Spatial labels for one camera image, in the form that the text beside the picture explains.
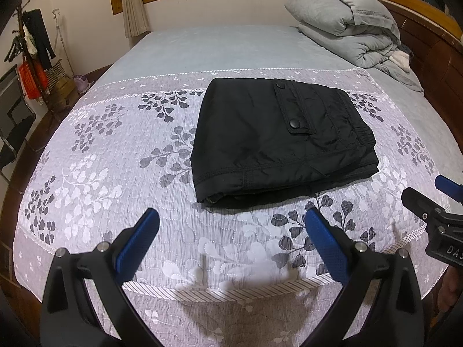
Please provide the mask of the person right hand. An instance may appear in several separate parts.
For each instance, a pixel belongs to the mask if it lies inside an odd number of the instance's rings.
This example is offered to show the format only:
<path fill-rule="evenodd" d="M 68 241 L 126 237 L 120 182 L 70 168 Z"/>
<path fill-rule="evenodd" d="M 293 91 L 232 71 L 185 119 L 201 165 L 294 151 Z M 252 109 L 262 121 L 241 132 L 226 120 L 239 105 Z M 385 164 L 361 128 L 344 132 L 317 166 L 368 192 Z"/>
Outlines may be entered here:
<path fill-rule="evenodd" d="M 449 266 L 443 276 L 443 284 L 437 298 L 440 312 L 447 312 L 456 304 L 462 294 L 462 284 L 462 270 Z"/>

